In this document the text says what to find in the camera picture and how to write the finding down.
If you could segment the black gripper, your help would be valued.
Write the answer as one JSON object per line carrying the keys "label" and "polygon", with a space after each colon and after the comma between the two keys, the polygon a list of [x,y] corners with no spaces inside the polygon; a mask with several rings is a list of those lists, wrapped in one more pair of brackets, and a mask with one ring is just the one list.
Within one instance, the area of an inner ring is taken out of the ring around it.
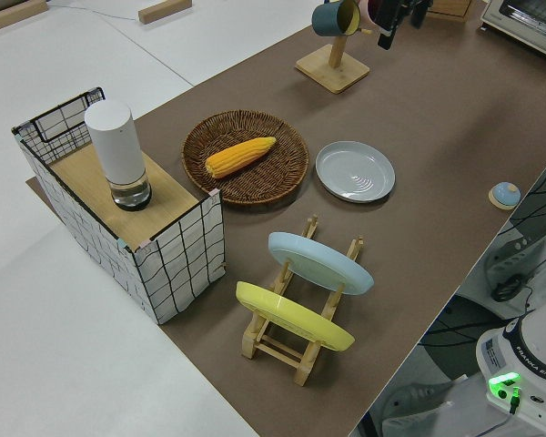
{"label": "black gripper", "polygon": [[[380,28],[378,46],[390,49],[399,22],[408,14],[410,2],[407,0],[380,0],[375,23]],[[412,25],[422,25],[428,13],[427,1],[415,1],[410,15]]]}

